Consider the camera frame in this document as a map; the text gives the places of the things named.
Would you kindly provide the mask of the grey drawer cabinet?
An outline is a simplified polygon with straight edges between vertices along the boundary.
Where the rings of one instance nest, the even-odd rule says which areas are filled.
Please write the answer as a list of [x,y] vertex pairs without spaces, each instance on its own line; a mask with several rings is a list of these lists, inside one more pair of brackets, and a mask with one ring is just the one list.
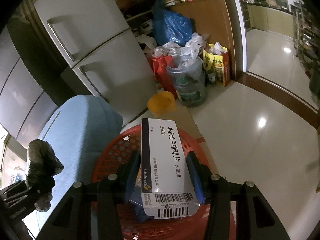
[[56,109],[27,70],[5,27],[1,32],[1,125],[27,147]]

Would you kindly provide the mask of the yellow plastic bucket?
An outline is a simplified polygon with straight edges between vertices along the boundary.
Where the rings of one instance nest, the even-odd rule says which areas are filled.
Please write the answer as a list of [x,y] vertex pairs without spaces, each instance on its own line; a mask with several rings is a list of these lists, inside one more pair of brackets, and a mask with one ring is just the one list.
[[176,101],[171,92],[162,91],[153,95],[149,100],[147,107],[154,117],[165,115],[176,110]]

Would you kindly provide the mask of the grey plastic bag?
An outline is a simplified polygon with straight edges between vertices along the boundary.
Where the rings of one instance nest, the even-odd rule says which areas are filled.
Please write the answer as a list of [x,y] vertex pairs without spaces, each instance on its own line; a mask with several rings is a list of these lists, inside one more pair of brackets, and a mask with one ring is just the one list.
[[53,198],[54,176],[60,174],[64,166],[55,156],[51,145],[40,139],[29,143],[27,165],[26,185],[39,195],[34,204],[35,209],[40,212],[47,212],[51,207],[50,202]]

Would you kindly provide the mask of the red plastic mesh basket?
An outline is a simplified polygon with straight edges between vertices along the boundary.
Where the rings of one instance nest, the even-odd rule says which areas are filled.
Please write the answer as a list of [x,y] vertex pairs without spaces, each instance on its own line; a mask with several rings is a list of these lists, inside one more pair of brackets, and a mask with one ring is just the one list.
[[143,119],[96,163],[100,239],[229,239],[229,185],[172,120]]

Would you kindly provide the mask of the wooden shelf unit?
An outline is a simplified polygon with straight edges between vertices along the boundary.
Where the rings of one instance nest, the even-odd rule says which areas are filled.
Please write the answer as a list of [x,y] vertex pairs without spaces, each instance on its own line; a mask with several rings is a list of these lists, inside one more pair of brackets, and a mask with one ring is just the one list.
[[192,30],[207,34],[209,43],[219,42],[229,51],[229,76],[236,80],[242,71],[242,41],[238,0],[115,0],[121,12],[135,16],[140,12],[154,12],[158,6],[187,17]]

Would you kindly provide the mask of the large clear water jug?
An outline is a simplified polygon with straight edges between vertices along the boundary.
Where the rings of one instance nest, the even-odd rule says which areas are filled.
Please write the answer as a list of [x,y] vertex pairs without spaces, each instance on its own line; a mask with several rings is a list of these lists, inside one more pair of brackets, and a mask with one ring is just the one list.
[[178,99],[186,107],[196,107],[207,99],[202,60],[188,56],[176,56],[166,72],[176,90]]

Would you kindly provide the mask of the silver two-door refrigerator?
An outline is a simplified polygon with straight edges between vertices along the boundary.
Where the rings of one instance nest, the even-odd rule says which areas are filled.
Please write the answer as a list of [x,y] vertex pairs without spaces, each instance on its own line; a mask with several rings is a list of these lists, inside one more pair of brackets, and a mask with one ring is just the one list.
[[152,69],[114,0],[35,0],[51,40],[80,81],[125,124],[156,93]]

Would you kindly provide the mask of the yellow shopping bag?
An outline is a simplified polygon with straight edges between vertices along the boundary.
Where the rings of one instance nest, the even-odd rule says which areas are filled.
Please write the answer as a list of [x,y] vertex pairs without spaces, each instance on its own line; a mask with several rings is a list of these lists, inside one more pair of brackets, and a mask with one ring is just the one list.
[[226,87],[230,82],[228,49],[219,42],[208,43],[202,55],[209,82]]

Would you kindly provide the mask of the metal kitchen rack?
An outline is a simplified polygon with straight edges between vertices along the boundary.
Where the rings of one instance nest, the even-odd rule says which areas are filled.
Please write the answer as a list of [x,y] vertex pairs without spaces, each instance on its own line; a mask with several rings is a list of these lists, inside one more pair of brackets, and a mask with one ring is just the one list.
[[294,2],[291,11],[296,57],[309,78],[309,89],[319,97],[319,24],[301,1]]

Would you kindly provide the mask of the white purple medicine box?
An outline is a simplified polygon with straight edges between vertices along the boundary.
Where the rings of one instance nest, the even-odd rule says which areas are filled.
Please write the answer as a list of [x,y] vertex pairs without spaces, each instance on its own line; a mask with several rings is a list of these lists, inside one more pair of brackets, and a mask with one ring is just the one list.
[[200,202],[190,179],[176,122],[142,119],[140,152],[145,213],[154,219],[197,213]]

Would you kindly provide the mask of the blue round table cloth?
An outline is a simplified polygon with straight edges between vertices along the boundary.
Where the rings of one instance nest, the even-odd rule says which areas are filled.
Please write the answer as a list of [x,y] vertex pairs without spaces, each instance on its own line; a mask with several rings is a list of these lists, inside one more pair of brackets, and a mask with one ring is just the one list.
[[77,95],[54,112],[39,139],[51,145],[64,168],[54,177],[50,209],[36,213],[40,228],[74,182],[90,183],[97,158],[122,127],[122,116],[91,95]]

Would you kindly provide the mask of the white plastic bags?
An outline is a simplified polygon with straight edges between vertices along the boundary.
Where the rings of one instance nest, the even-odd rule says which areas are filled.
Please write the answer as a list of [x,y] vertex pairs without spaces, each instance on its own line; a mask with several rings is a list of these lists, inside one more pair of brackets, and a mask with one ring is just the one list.
[[163,46],[156,47],[151,54],[152,57],[172,56],[179,67],[189,67],[196,62],[196,59],[207,44],[209,34],[199,35],[193,33],[191,39],[182,47],[175,42],[168,42]]

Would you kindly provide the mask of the red shopping bag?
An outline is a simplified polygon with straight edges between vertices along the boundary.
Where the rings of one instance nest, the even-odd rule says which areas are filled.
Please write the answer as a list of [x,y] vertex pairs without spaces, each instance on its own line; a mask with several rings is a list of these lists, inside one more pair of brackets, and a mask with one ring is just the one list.
[[156,80],[162,85],[163,89],[171,92],[174,98],[177,99],[177,93],[172,85],[171,77],[167,73],[167,67],[174,67],[174,59],[172,56],[152,57],[152,71]]

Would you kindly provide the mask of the large blue plastic bag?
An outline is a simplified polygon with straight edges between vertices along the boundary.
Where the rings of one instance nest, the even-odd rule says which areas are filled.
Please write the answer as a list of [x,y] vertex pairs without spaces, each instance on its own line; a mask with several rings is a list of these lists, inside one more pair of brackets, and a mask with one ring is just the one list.
[[162,0],[156,0],[153,7],[152,28],[154,38],[161,46],[174,42],[183,47],[193,33],[190,19],[167,10]]

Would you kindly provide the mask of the cardboard box on floor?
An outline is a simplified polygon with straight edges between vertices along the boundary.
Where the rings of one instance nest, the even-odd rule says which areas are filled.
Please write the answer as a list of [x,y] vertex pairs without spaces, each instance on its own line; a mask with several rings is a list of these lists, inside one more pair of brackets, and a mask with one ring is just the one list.
[[199,162],[207,165],[212,173],[220,173],[204,136],[186,107],[177,107],[174,111],[152,118],[175,121],[185,154],[193,151]]

